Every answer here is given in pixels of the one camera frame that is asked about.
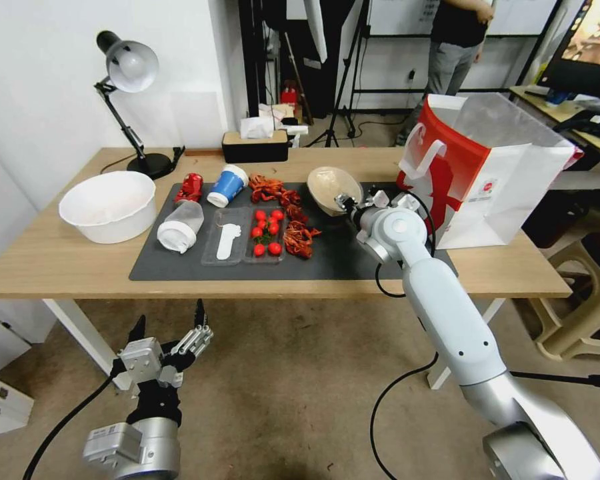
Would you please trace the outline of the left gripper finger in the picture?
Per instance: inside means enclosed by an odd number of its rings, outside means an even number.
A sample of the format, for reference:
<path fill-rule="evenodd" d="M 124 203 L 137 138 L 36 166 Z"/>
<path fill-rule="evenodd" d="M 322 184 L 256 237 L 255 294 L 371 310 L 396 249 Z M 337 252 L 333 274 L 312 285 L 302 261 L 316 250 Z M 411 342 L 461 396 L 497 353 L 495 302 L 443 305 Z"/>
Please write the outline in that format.
<path fill-rule="evenodd" d="M 208 324 L 208 316 L 202 299 L 198 299 L 194 315 L 194 328 L 176 344 L 176 355 L 191 354 L 198 358 L 208 348 L 214 332 Z"/>
<path fill-rule="evenodd" d="M 132 348 L 135 346 L 135 343 L 141 341 L 145 338 L 145 329 L 146 329 L 146 316 L 140 315 L 136 324 L 130 330 L 128 335 L 128 342 L 124 347 L 124 350 L 128 348 Z"/>

